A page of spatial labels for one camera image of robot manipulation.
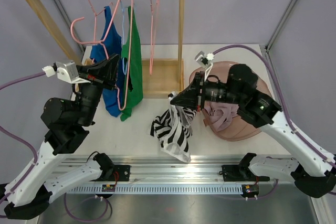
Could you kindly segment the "black white striped tank top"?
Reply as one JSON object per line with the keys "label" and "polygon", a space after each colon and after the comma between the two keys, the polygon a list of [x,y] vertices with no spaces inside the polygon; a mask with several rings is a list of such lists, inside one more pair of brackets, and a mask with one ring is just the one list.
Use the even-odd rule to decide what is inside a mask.
{"label": "black white striped tank top", "polygon": [[157,115],[149,128],[149,135],[159,141],[160,150],[183,163],[191,161],[188,139],[193,135],[191,123],[195,110],[172,105],[171,100],[177,93],[168,95],[168,109]]}

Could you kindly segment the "pale pink tank top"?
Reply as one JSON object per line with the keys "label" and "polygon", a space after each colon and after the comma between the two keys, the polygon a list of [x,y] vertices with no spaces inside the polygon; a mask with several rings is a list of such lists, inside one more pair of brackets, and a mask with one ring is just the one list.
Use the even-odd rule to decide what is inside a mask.
{"label": "pale pink tank top", "polygon": [[208,114],[210,126],[215,132],[219,132],[230,126],[233,118],[237,116],[238,105],[210,102],[204,109]]}

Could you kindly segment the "pink wire hanger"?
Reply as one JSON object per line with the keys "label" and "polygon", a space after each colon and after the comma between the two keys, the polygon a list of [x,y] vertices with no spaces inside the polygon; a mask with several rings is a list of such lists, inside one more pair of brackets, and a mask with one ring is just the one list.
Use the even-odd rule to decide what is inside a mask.
{"label": "pink wire hanger", "polygon": [[150,39],[150,61],[149,61],[149,74],[152,75],[153,72],[153,61],[154,61],[154,50],[156,42],[156,29],[157,29],[157,18],[158,9],[160,5],[160,0],[156,0],[153,4],[153,0],[150,0],[151,8],[151,39]]}

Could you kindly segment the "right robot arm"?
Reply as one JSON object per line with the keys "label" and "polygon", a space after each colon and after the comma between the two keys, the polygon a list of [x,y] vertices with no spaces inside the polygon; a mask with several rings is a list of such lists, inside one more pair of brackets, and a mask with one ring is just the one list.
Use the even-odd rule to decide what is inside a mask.
{"label": "right robot arm", "polygon": [[205,108],[205,102],[237,105],[243,121],[275,139],[295,158],[291,164],[280,159],[261,158],[246,154],[238,165],[244,180],[273,177],[294,182],[308,196],[320,198],[332,194],[335,187],[335,156],[304,137],[294,128],[286,108],[272,97],[257,90],[257,75],[245,64],[232,65],[225,83],[209,81],[207,71],[197,72],[189,86],[170,96],[170,105],[195,112]]}

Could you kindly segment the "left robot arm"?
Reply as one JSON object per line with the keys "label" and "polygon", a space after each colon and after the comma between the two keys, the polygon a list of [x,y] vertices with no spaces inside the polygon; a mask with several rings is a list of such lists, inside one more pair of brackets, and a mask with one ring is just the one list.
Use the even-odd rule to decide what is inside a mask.
{"label": "left robot arm", "polygon": [[30,220],[43,213],[67,191],[84,182],[115,176],[114,163],[107,154],[97,153],[91,161],[61,176],[50,178],[58,165],[73,154],[94,125],[94,115],[105,89],[115,88],[119,54],[92,65],[74,61],[45,66],[42,75],[56,76],[72,85],[74,100],[50,98],[41,120],[48,128],[39,150],[23,171],[10,183],[1,185],[1,200],[7,201],[4,218]]}

